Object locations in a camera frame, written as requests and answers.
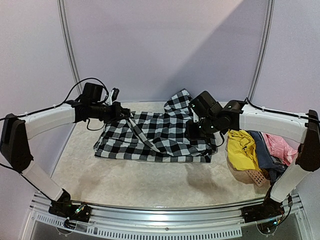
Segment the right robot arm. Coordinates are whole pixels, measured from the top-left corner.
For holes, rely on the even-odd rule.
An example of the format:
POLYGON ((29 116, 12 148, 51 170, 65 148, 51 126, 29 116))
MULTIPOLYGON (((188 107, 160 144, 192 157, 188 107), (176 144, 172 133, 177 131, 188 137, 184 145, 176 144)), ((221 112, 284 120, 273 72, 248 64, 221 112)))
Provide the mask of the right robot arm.
POLYGON ((283 202, 310 172, 320 168, 320 120, 314 110, 308 113, 282 112, 255 106, 249 100, 230 100, 222 106, 207 91, 193 99, 188 109, 192 113, 192 120, 186 123, 185 135, 189 140, 205 140, 217 132, 246 130, 299 143, 295 160, 270 188, 269 199, 258 208, 262 218, 274 214, 278 203, 283 202))

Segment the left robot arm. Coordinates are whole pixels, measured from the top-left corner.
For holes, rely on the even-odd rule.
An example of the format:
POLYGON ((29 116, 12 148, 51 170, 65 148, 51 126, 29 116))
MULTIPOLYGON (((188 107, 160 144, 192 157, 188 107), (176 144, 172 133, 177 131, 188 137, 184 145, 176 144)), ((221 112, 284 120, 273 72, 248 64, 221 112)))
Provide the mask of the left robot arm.
POLYGON ((55 128, 91 119, 104 124, 127 120, 131 112, 117 101, 118 94, 117 88, 108 91, 104 84, 87 81, 76 99, 66 98, 58 105, 2 118, 0 153, 9 163, 7 168, 49 199, 63 217, 70 217, 75 211, 71 196, 34 161, 29 141, 55 128))

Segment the black white checkered shirt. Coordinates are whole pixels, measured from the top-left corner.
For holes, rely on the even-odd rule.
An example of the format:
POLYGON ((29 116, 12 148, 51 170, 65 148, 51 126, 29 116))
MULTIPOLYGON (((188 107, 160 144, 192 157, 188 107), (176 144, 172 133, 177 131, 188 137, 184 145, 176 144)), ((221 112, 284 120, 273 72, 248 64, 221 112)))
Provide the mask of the black white checkered shirt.
POLYGON ((98 158, 159 163, 210 163, 217 152, 215 137, 187 139, 187 121, 193 119, 186 89, 173 95, 163 113, 133 111, 129 119, 106 124, 94 155, 98 158))

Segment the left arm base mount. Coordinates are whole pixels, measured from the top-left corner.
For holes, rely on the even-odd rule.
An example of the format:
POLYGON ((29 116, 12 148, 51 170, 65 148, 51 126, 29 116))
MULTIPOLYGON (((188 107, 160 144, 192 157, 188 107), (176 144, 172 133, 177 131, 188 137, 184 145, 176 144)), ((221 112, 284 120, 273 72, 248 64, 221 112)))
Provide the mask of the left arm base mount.
POLYGON ((57 200, 51 201, 48 212, 71 221, 88 223, 92 208, 85 202, 71 200, 71 195, 63 189, 62 195, 57 200))

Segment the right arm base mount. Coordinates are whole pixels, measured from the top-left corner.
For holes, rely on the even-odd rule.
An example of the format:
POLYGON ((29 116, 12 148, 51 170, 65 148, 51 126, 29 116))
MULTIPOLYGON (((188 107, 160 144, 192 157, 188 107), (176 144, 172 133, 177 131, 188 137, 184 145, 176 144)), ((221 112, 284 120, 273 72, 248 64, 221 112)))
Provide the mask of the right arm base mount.
POLYGON ((267 197, 262 203, 244 206, 240 211, 245 223, 259 222, 277 216, 281 216, 280 222, 282 222, 291 213, 291 209, 292 207, 290 206, 289 210, 285 212, 282 202, 277 202, 267 197))

